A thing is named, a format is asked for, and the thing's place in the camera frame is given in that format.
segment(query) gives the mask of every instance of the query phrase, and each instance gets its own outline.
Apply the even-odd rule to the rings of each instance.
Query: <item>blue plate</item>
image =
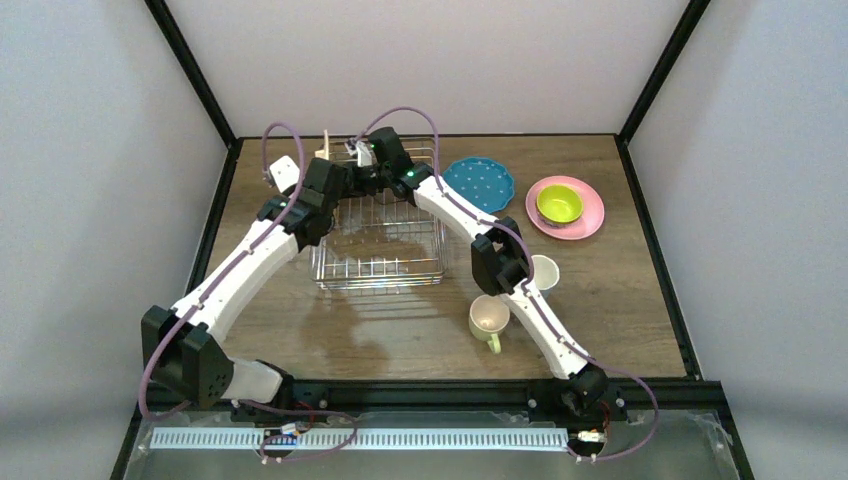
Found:
[[[486,213],[495,213],[515,196],[515,180],[500,163],[486,157],[454,162],[442,173],[451,188]]]

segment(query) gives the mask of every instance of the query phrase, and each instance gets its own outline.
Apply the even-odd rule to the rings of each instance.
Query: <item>wooden tabletop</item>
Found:
[[[307,152],[321,148],[306,140]],[[269,161],[296,156],[291,140],[269,142]],[[442,168],[488,156],[515,178],[516,195],[498,216],[514,218],[532,253],[561,271],[549,304],[594,357],[642,376],[685,375],[668,313],[611,136],[462,137],[442,140]],[[238,160],[208,272],[243,238],[275,191],[261,178],[259,141]],[[592,237],[560,241],[541,234],[524,211],[539,179],[569,175],[604,201],[606,219]],[[450,234],[450,270],[440,285],[399,290],[324,291],[310,278],[309,252],[277,272],[242,312],[225,342],[231,356],[262,359],[298,378],[547,378],[541,352],[513,320],[494,355],[468,331],[468,308],[481,294],[469,246]]]

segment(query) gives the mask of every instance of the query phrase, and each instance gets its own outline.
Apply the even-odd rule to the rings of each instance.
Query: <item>pink plate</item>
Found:
[[[556,228],[548,225],[539,215],[539,211],[536,210],[536,197],[539,196],[542,189],[551,185],[571,187],[583,200],[583,215],[564,227]],[[604,202],[600,195],[586,182],[574,177],[558,175],[539,180],[527,192],[527,197],[524,199],[524,208],[527,209],[527,215],[533,225],[536,225],[536,228],[541,230],[542,233],[560,240],[581,240],[597,232],[601,228],[601,224],[604,223]]]

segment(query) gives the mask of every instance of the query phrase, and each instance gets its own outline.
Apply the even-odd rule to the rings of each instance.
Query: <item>metal wire basket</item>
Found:
[[[430,138],[404,138],[414,162],[432,165]],[[333,162],[356,161],[344,142],[329,144]],[[390,191],[342,200],[336,225],[310,255],[312,279],[330,290],[432,285],[448,269],[445,227],[433,215]]]

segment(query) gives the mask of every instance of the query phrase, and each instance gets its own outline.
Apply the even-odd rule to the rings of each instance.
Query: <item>white cup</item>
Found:
[[[559,283],[559,267],[550,257],[533,255],[533,280],[543,298],[548,298],[551,290]]]
[[[509,307],[497,297],[481,295],[471,303],[468,328],[478,340],[489,344],[492,353],[501,353],[498,334],[509,323]]]

